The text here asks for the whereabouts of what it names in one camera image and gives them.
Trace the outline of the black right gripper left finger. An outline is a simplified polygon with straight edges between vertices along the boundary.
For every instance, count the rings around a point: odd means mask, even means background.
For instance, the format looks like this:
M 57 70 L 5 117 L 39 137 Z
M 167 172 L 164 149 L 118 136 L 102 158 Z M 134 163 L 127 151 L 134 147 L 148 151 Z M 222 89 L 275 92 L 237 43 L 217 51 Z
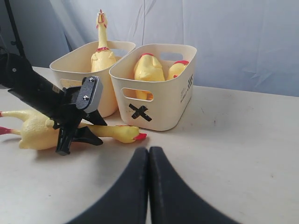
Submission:
M 144 147 L 137 148 L 113 186 L 70 224 L 144 224 L 148 206 L 148 160 Z

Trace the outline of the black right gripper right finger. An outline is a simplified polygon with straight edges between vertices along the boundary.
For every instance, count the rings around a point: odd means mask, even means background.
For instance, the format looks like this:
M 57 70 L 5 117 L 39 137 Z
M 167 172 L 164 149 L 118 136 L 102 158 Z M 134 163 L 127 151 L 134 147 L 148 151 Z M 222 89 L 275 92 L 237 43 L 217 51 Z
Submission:
M 149 149 L 153 224 L 236 224 L 197 195 L 179 176 L 161 147 Z

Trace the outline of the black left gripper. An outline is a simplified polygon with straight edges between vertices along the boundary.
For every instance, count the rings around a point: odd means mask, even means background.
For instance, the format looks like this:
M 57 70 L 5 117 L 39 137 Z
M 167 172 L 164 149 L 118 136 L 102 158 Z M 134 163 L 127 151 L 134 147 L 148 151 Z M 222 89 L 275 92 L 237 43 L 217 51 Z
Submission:
M 56 153 L 70 154 L 70 144 L 74 142 L 102 145 L 103 141 L 91 131 L 91 127 L 107 126 L 98 110 L 88 112 L 89 88 L 85 87 L 85 80 L 81 85 L 58 88 L 47 79 L 35 81 L 35 109 L 54 121 L 54 128 L 59 129 Z M 80 122 L 82 119 L 92 125 Z M 75 131 L 74 125 L 80 122 Z

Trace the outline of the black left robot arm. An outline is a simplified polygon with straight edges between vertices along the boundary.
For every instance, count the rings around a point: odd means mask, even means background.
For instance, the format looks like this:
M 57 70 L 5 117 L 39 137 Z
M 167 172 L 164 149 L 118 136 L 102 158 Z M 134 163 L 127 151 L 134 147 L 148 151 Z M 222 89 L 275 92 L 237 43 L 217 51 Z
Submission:
M 102 93 L 99 77 L 85 77 L 80 86 L 59 89 L 35 72 L 26 58 L 4 53 L 0 55 L 0 84 L 21 101 L 53 120 L 53 128 L 59 129 L 56 153 L 70 154 L 73 141 L 96 146 L 103 143 L 88 127 L 79 127 L 82 119 L 106 126 L 98 111 Z

